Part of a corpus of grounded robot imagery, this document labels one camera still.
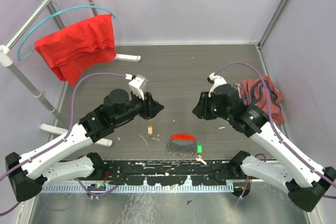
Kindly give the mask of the metal key holder red handle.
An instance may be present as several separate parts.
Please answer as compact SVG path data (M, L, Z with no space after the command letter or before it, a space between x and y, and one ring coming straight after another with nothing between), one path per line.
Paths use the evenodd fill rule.
M186 133L176 133L170 136L165 145L167 155L193 156L197 154L196 137Z

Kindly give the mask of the green tag key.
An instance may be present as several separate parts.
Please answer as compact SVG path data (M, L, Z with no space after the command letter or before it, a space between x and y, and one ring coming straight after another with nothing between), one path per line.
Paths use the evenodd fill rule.
M202 144L198 143L197 147L196 147L196 152L197 152L197 156L196 156L196 160L198 162L201 162L204 165L207 165L207 162L203 160L201 154L203 153L203 146Z

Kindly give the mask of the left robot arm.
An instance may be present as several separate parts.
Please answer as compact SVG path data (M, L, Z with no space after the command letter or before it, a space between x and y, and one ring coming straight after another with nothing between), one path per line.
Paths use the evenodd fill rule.
M36 150L5 157L6 174L17 202L37 196L43 188L62 180L91 177L101 179L105 166L98 153L89 153L74 161L61 162L71 153L89 146L115 129L131 122L137 115L154 118L164 106L146 92L143 98L123 89L115 89L104 98L103 104L79 120L66 133Z

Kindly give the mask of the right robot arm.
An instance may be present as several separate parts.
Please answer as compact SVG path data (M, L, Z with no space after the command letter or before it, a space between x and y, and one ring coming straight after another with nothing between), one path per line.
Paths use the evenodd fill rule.
M233 177L259 178L284 191L300 209L311 212L335 181L335 169L313 162L272 124L257 106L244 105L236 90L228 84L211 92L201 92L193 109L199 119L223 119L237 132L244 134L266 149L281 164L267 164L245 151L230 161Z

